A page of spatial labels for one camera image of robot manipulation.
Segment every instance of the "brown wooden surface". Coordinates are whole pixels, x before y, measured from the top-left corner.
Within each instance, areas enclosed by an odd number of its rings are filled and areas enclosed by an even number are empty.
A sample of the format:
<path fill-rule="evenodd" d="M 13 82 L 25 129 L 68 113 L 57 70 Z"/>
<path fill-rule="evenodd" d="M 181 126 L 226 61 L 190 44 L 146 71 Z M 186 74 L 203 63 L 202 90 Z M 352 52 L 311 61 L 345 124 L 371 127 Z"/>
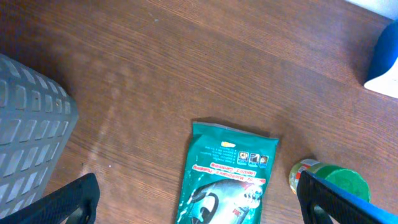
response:
<path fill-rule="evenodd" d="M 305 157 L 398 213 L 398 100 L 362 87 L 389 20 L 337 0 L 0 2 L 1 53 L 79 107 L 46 194 L 94 172 L 97 223 L 174 221 L 193 119 L 280 136 L 263 223 L 302 222 L 287 174 Z"/>

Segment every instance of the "green package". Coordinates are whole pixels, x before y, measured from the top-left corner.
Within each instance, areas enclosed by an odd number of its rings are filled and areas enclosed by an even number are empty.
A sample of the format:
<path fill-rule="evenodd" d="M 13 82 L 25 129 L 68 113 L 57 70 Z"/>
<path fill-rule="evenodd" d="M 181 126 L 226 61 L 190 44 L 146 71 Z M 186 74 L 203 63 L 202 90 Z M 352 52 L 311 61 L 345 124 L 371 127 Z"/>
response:
<path fill-rule="evenodd" d="M 258 224 L 278 139 L 193 123 L 176 224 Z"/>

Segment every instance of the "gray plastic basket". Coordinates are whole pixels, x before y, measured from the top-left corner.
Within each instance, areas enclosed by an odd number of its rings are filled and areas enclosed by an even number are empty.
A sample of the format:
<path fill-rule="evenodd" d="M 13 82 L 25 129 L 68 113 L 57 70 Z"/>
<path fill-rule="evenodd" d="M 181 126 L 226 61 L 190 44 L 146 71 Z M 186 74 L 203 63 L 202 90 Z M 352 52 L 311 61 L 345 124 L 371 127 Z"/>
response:
<path fill-rule="evenodd" d="M 77 120 L 62 87 L 0 54 L 0 218 L 41 198 Z"/>

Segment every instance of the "white surface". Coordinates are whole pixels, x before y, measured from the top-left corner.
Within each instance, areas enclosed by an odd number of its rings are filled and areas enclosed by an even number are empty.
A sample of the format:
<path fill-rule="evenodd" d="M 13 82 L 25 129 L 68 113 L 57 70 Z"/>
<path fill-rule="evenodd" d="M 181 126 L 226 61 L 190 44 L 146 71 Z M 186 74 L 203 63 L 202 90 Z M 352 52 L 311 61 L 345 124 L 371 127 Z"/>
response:
<path fill-rule="evenodd" d="M 346 0 L 387 18 L 398 19 L 398 0 Z"/>
<path fill-rule="evenodd" d="M 398 58 L 385 74 L 365 83 L 365 88 L 398 98 Z"/>

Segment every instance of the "green bottle cap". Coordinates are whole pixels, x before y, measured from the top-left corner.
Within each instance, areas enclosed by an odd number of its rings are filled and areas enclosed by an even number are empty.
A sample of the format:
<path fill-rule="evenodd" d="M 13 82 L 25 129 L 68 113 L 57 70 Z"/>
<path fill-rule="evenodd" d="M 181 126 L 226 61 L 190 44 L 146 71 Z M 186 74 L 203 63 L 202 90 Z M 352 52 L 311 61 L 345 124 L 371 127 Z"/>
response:
<path fill-rule="evenodd" d="M 339 166 L 325 166 L 318 170 L 316 175 L 367 202 L 371 201 L 368 183 L 353 170 Z"/>

